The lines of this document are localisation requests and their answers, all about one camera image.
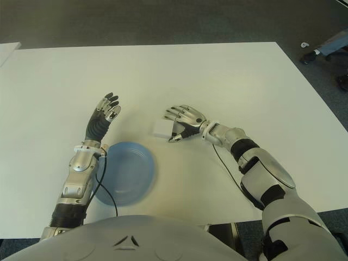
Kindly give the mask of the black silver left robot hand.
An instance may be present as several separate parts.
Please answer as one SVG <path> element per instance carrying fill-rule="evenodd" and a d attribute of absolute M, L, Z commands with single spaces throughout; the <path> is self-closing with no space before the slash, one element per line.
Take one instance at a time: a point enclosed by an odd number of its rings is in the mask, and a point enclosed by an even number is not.
<path fill-rule="evenodd" d="M 85 140 L 101 142 L 110 124 L 121 111 L 119 97 L 112 92 L 106 94 L 96 106 L 85 131 Z"/>

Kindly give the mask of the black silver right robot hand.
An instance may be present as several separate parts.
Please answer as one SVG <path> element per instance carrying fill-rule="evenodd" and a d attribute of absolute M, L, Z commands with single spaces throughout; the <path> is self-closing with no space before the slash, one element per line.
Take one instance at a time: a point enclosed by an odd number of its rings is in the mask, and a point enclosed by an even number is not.
<path fill-rule="evenodd" d="M 169 143 L 179 142 L 201 132 L 202 126 L 207 122 L 206 117 L 198 110 L 188 105 L 173 105 L 166 109 L 164 118 L 171 120 L 183 127 L 180 133 L 172 135 Z"/>

